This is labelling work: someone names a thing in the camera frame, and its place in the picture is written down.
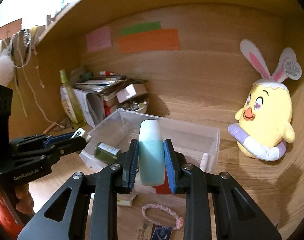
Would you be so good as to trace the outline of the person left hand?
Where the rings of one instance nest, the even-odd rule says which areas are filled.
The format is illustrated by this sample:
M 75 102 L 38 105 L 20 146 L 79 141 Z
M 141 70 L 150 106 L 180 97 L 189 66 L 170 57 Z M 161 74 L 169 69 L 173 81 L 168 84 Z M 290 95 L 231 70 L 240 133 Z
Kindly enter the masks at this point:
M 19 202 L 16 209 L 24 215 L 32 215 L 34 213 L 34 200 L 29 192 L 29 184 L 23 184 L 15 188 L 15 194 Z

